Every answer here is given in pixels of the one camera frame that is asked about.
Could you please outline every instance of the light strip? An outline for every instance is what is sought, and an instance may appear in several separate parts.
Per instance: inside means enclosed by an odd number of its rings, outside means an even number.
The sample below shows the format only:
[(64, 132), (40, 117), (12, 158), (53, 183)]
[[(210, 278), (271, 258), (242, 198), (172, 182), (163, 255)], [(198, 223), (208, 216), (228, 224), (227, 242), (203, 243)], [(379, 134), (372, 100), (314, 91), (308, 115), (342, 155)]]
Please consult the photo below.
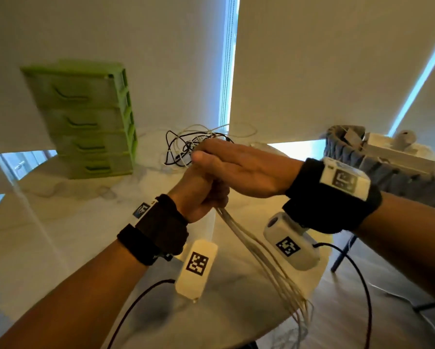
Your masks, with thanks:
[(389, 137), (392, 137), (395, 134), (395, 131), (399, 127), (403, 118), (405, 117), (405, 114), (407, 113), (408, 109), (410, 109), (410, 107), (412, 106), (414, 100), (416, 99), (416, 96), (418, 95), (419, 91), (423, 87), (424, 82), (426, 82), (434, 66), (435, 66), (435, 50), (431, 58), (429, 59), (429, 62), (427, 63), (426, 67), (424, 68), (423, 73), (421, 74), (418, 81), (416, 82), (415, 87), (413, 87), (412, 92), (408, 96), (407, 101), (405, 102), (402, 109), (400, 110), (399, 115), (397, 115), (397, 118), (392, 124), (392, 127), (390, 128), (389, 133), (387, 134)]

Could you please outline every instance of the black and white square pattern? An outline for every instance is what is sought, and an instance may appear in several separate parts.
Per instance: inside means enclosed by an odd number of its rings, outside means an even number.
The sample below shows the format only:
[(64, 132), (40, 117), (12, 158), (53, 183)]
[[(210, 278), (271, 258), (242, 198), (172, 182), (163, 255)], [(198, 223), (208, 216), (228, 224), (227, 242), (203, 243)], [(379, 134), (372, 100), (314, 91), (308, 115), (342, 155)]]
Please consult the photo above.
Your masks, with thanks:
[(287, 257), (292, 256), (298, 250), (300, 250), (300, 246), (298, 246), (290, 237), (286, 237), (285, 239), (279, 241), (276, 246), (281, 250)]
[(151, 205), (149, 205), (149, 204), (147, 204), (147, 203), (145, 203), (145, 202), (143, 202), (134, 212), (133, 212), (133, 215), (136, 217), (136, 218), (141, 218), (141, 216), (143, 216), (145, 213), (146, 213), (146, 211), (148, 210), (148, 209), (150, 209), (150, 207), (151, 207)]
[(208, 263), (209, 257), (203, 256), (197, 252), (192, 252), (186, 270), (202, 276)]
[(348, 193), (354, 193), (358, 177), (344, 170), (337, 169), (332, 184)]

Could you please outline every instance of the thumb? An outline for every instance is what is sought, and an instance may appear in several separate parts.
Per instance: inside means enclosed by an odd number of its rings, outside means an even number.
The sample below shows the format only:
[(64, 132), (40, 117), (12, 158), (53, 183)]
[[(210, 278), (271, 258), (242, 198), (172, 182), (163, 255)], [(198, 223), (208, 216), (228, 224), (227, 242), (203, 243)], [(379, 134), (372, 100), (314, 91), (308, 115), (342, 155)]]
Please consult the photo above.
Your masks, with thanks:
[(193, 164), (198, 165), (205, 172), (216, 176), (217, 178), (223, 178), (224, 164), (215, 155), (205, 153), (203, 151), (193, 152), (191, 155), (191, 161)]

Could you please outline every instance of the gray fabric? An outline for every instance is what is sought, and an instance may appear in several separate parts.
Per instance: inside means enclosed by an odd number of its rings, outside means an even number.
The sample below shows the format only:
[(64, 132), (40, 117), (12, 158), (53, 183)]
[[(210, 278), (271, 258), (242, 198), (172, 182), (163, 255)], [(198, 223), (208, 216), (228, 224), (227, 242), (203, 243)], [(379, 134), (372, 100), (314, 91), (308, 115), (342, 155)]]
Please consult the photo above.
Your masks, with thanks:
[(435, 207), (435, 175), (429, 177), (408, 175), (374, 157), (366, 157), (360, 150), (353, 149), (344, 139), (345, 132), (353, 129), (361, 138), (365, 135), (363, 126), (337, 125), (326, 133), (324, 155), (364, 171), (381, 191), (412, 199)]

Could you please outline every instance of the drawer handle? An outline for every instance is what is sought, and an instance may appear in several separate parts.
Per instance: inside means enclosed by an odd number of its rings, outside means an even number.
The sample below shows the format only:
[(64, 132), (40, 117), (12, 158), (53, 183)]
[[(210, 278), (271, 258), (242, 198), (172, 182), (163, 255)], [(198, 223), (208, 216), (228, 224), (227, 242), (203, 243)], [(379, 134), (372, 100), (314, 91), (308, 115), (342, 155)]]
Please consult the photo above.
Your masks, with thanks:
[(111, 172), (110, 167), (85, 167), (85, 170), (89, 174), (107, 174)]
[(98, 153), (103, 153), (106, 152), (106, 147), (105, 146), (98, 146), (98, 147), (82, 147), (79, 146), (78, 144), (74, 143), (75, 148), (77, 149), (77, 151), (82, 152), (82, 153), (87, 153), (87, 152), (98, 152)]
[(86, 123), (86, 124), (78, 124), (73, 122), (71, 119), (69, 119), (67, 116), (65, 116), (65, 119), (67, 121), (67, 123), (69, 124), (69, 126), (71, 128), (81, 128), (81, 129), (85, 129), (85, 128), (97, 128), (98, 124), (97, 123)]
[(82, 96), (82, 95), (65, 95), (65, 94), (61, 93), (61, 91), (59, 89), (57, 89), (57, 87), (54, 85), (53, 85), (53, 89), (56, 92), (56, 94), (59, 96), (59, 98), (62, 100), (67, 100), (67, 101), (86, 101), (86, 100), (89, 100), (89, 97)]

